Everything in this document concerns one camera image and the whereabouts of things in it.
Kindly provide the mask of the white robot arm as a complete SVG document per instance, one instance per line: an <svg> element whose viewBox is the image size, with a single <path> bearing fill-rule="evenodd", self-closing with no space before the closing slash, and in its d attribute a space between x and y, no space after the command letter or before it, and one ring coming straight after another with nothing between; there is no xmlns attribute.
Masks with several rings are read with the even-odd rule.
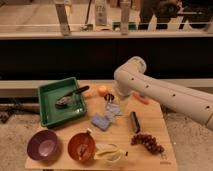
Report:
<svg viewBox="0 0 213 171"><path fill-rule="evenodd" d="M114 71L117 93L123 97L129 96L131 91L145 94L213 131L213 94L146 76L146 68L139 56L119 66Z"/></svg>

